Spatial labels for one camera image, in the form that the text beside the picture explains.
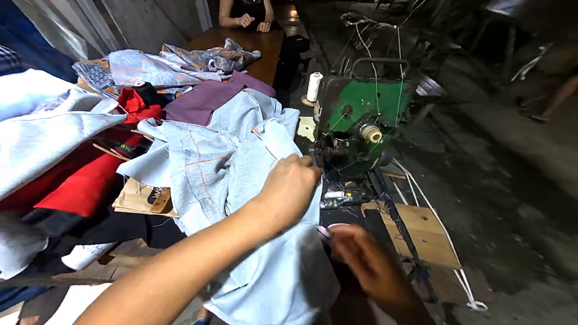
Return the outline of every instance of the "woman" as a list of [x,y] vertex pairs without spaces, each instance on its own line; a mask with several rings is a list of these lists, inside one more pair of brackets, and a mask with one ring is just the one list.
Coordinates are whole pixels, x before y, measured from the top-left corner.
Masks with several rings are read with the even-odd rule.
[[266,33],[275,19],[271,0],[220,0],[218,22],[224,28]]

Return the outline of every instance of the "black thread spool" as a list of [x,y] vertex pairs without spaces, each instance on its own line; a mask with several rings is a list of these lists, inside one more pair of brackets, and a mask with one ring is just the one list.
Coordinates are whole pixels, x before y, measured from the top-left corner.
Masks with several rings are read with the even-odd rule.
[[161,107],[164,108],[169,103],[169,100],[165,96],[157,93],[150,82],[139,81],[133,84],[132,88],[136,90],[136,93],[139,94],[148,106],[161,105]]

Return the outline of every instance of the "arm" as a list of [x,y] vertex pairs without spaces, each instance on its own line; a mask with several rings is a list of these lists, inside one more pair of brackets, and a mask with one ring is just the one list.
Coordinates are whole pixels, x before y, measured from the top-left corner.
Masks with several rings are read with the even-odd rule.
[[223,28],[247,27],[251,24],[254,17],[244,14],[243,17],[231,18],[231,8],[233,0],[220,0],[218,7],[218,24]]
[[394,256],[388,250],[381,251],[361,226],[335,226],[329,231],[337,254],[386,314],[399,325],[435,325]]
[[265,21],[257,26],[257,31],[266,33],[271,28],[273,20],[275,20],[275,13],[273,12],[271,0],[263,0],[263,3],[265,4]]
[[269,24],[275,20],[275,13],[273,12],[273,6],[271,5],[271,0],[263,0],[265,4],[265,21],[268,21]]
[[281,159],[255,198],[123,276],[75,324],[171,324],[218,272],[303,214],[321,176],[311,164],[308,156]]

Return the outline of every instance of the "sewing machine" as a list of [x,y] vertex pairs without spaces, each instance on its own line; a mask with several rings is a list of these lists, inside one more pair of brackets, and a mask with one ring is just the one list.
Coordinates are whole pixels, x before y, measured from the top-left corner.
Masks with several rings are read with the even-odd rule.
[[[406,60],[360,58],[351,69],[348,64],[344,58],[339,71],[321,82],[315,152],[328,175],[355,178],[391,161],[386,147],[416,86],[401,75],[400,67],[404,74],[409,67]],[[377,79],[358,75],[362,64],[374,64]]]

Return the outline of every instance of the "fingernail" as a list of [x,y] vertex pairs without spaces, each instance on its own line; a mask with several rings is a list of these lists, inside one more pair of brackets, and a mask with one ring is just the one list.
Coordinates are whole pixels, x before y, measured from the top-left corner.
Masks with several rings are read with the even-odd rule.
[[327,229],[329,230],[329,229],[331,229],[332,227],[335,227],[335,226],[349,226],[349,223],[333,223],[333,224],[328,225],[328,226],[327,226]]
[[325,227],[323,226],[317,226],[317,231],[319,231],[319,233],[329,239],[331,239],[331,234],[329,233],[329,231],[327,231],[327,229],[325,229]]

